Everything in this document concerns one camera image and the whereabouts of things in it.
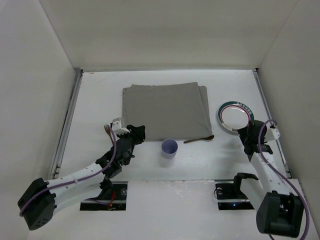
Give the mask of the green rimmed white plate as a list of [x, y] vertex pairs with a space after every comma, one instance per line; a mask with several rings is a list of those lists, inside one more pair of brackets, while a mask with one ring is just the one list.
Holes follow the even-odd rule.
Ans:
[[249, 125], [254, 120], [253, 111], [244, 103], [239, 101], [228, 101], [223, 103], [217, 111], [217, 119], [220, 125], [233, 134]]

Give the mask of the brown wooden fork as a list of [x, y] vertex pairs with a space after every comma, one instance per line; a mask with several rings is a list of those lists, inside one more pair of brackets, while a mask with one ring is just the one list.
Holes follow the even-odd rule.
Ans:
[[109, 124], [105, 124], [103, 127], [104, 127], [106, 134], [109, 136], [109, 138], [112, 142], [112, 145], [114, 146], [117, 138], [112, 133], [112, 127]]

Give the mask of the lavender cup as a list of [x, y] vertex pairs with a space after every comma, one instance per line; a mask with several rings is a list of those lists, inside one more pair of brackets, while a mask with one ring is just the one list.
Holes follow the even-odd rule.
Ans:
[[174, 139], [165, 139], [161, 144], [162, 156], [166, 159], [173, 159], [178, 151], [178, 143]]

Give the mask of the brown wooden spoon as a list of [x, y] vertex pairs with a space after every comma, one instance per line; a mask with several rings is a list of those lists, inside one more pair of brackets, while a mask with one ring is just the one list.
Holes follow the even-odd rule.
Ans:
[[197, 142], [197, 141], [211, 141], [214, 139], [214, 137], [215, 137], [214, 135], [210, 135], [208, 137], [201, 137], [201, 138], [186, 140], [183, 143], [189, 144], [189, 143], [193, 143], [193, 142]]

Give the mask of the grey cloth placemat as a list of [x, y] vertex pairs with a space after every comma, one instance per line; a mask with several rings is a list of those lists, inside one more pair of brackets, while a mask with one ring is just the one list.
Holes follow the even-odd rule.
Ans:
[[144, 125], [146, 141], [190, 141], [213, 135], [207, 87], [197, 82], [126, 87], [122, 117], [129, 125]]

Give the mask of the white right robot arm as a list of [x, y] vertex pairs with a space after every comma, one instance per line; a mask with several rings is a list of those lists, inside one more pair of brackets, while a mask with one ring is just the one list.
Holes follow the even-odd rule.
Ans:
[[305, 200], [277, 167], [270, 141], [280, 137], [274, 120], [250, 120], [239, 129], [244, 153], [256, 173], [239, 172], [233, 189], [244, 194], [256, 211], [256, 225], [261, 234], [304, 239], [310, 217]]

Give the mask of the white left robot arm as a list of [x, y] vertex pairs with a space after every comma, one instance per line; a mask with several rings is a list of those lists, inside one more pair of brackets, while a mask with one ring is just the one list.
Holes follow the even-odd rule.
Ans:
[[47, 224], [61, 210], [84, 200], [106, 198], [111, 192], [112, 178], [134, 158], [134, 148], [146, 139], [146, 127], [127, 125], [120, 121], [106, 124], [112, 147], [102, 157], [69, 175], [44, 180], [37, 178], [18, 200], [19, 215], [29, 230]]

